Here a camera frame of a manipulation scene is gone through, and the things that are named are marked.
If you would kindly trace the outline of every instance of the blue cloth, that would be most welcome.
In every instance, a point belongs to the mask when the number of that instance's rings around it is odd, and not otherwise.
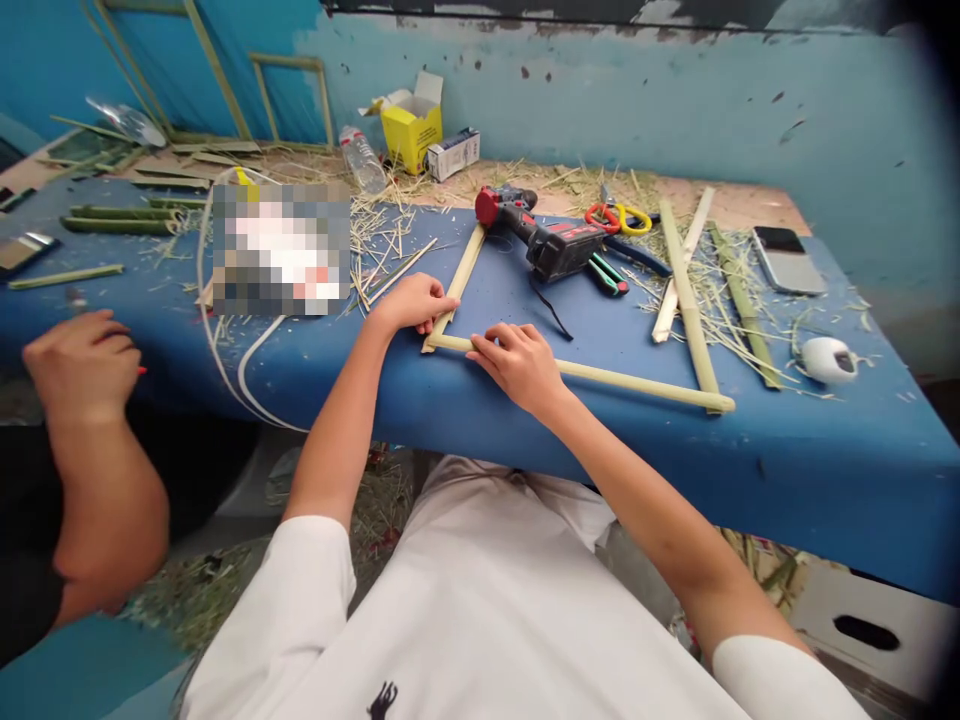
[[[84,282],[83,289],[92,307],[114,309],[132,329],[148,368],[137,392],[167,406],[248,417],[214,365],[195,293],[184,292],[180,284],[197,281],[196,233],[173,250],[187,259],[158,264],[158,254],[150,251],[155,240],[73,235],[57,222],[71,204],[125,207],[142,204],[143,195],[116,180],[55,183],[0,221],[0,236],[35,230],[63,240],[63,248],[23,277],[124,263],[123,275]],[[420,208],[403,250],[411,253],[433,238],[439,238],[438,246],[451,245],[427,253],[416,266],[446,285],[474,224],[470,209],[442,214]],[[721,391],[736,400],[737,410],[720,417],[589,381],[568,382],[607,427],[712,522],[945,599],[953,591],[960,552],[960,451],[873,321],[868,320],[868,331],[861,313],[847,307],[862,300],[823,243],[804,242],[829,282],[829,294],[812,302],[771,295],[767,307],[780,327],[789,327],[791,318],[812,306],[809,323],[871,357],[875,366],[861,364],[853,384],[830,391],[806,379],[796,385],[812,393],[833,392],[837,400],[767,390],[754,370],[721,347],[711,349],[711,358]],[[528,286],[524,250],[509,234],[488,239],[448,334],[468,337],[500,320],[532,322],[557,357],[696,387],[684,344],[652,344],[655,316],[637,308],[647,298],[633,284],[619,299],[602,295],[584,274],[545,288],[576,338],[561,339]],[[610,259],[614,267],[627,264],[617,256]],[[68,316],[62,286],[0,290],[0,359],[16,359],[25,343]],[[836,316],[840,319],[832,322]],[[271,320],[231,324],[221,356],[235,385],[241,356]],[[270,412],[309,428],[361,322],[356,310],[339,318],[287,320],[251,359],[250,391]],[[410,330],[391,345],[380,382],[376,439],[586,480],[569,451],[479,367],[446,350],[421,355],[421,341]],[[790,358],[788,343],[769,344],[776,365],[783,367]]]

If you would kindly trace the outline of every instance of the yellow box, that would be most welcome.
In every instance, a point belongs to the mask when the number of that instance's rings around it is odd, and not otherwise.
[[[397,90],[380,107],[389,157],[411,175],[427,169],[427,148],[443,139],[442,93],[443,78],[421,72],[412,95],[409,90]]]

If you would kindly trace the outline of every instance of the smartphone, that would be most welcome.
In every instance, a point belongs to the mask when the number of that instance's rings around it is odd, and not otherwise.
[[[59,245],[56,238],[31,232],[0,240],[0,280],[9,280]]]
[[[753,241],[775,290],[796,295],[823,295],[827,291],[823,276],[793,230],[755,227]]]

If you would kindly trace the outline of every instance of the white sleeve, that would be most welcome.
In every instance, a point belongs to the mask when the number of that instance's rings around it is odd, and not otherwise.
[[[343,525],[319,516],[282,523],[200,661],[181,717],[270,715],[343,629],[356,585]]]
[[[833,673],[779,640],[727,638],[713,653],[713,676],[752,720],[869,720]]]

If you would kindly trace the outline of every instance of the white shirt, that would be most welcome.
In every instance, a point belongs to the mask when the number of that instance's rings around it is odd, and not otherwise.
[[[711,676],[588,549],[589,491],[556,479],[531,491],[478,477],[472,462],[448,463],[459,481],[425,491],[349,622],[343,526],[284,522],[182,716],[867,717],[828,670],[779,641],[727,639]]]

